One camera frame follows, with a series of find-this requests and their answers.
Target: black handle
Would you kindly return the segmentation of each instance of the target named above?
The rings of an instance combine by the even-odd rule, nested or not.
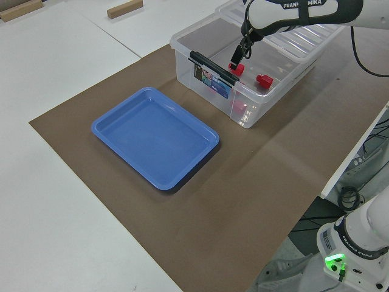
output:
[[[189,56],[190,58],[192,58],[193,61],[196,61],[200,65],[206,65],[206,67],[210,68],[211,70],[219,74],[221,78],[223,78],[226,82],[230,83],[231,85],[234,85],[235,82],[239,81],[239,78],[237,76],[223,69],[218,64],[212,62],[207,57],[201,55],[199,52],[191,51]]]

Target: brown paper sheet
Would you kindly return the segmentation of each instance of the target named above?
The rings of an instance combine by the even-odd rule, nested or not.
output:
[[[375,48],[365,39],[360,47]],[[30,124],[185,292],[240,292],[385,106],[388,85],[357,67],[344,30],[312,72],[243,129],[176,80],[174,50],[165,46]],[[221,138],[214,157],[172,195],[90,130],[146,86]]]

